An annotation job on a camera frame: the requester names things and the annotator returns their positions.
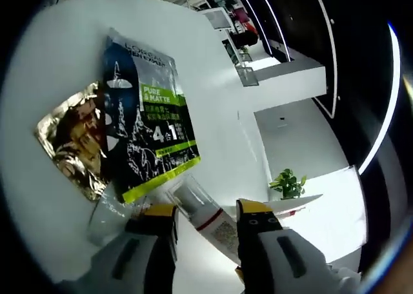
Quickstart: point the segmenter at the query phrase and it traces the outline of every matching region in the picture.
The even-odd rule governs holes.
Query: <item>l'oreal face mask package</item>
[[[132,202],[200,161],[173,58],[111,29],[103,90],[116,189]]]

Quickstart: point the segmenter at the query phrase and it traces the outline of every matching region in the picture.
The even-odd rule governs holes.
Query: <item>potted plant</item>
[[[301,181],[297,182],[297,177],[294,176],[292,170],[286,168],[274,181],[270,182],[270,189],[281,192],[283,196],[281,199],[295,199],[304,194],[303,186],[306,179],[307,176],[304,176]]]

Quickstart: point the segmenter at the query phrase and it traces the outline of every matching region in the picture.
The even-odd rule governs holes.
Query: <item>green label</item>
[[[179,101],[173,91],[148,84],[141,85],[142,98],[144,102],[154,104],[178,105]]]
[[[136,186],[135,188],[130,189],[126,193],[122,194],[123,199],[127,204],[134,202],[136,199],[146,195],[148,192],[152,191],[154,188],[164,184],[166,181],[169,181],[179,174],[183,173],[185,170],[195,166],[200,162],[200,157],[195,157],[189,160],[186,163],[179,165],[178,167],[174,168],[173,170],[167,171],[162,175],[159,175],[145,183],[141,184],[140,186]]]
[[[158,149],[158,150],[155,151],[156,152],[156,157],[163,157],[164,155],[174,153],[174,152],[178,152],[178,151],[184,150],[186,148],[189,148],[189,147],[195,146],[195,145],[196,145],[196,141],[187,141],[187,142],[182,142],[181,144],[175,144],[175,145],[170,146],[170,147]]]
[[[185,106],[186,105],[186,99],[182,95],[178,95],[178,105],[180,106]]]

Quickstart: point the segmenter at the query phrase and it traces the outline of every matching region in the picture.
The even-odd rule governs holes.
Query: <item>white desk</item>
[[[176,60],[202,157],[191,171],[209,194],[222,205],[239,197],[267,199],[265,175],[237,111],[224,97],[242,89],[241,81],[203,15],[157,0],[59,3],[39,13],[26,30],[6,76],[0,109],[0,167],[10,212],[53,281],[76,278],[88,269],[97,251],[86,240],[94,205],[54,166],[32,133],[52,108],[99,78],[109,27]],[[174,291],[184,293],[190,279],[194,287],[214,293],[240,293],[235,266],[185,220],[180,223]],[[224,267],[228,278],[217,273]]]

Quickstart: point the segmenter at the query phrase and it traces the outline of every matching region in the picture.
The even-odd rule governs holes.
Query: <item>red stripe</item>
[[[209,220],[207,220],[204,224],[202,224],[201,226],[197,227],[196,230],[197,231],[202,231],[204,228],[206,228],[209,224],[213,223],[218,217],[219,215],[222,213],[223,209],[220,208],[215,215],[213,215]]]

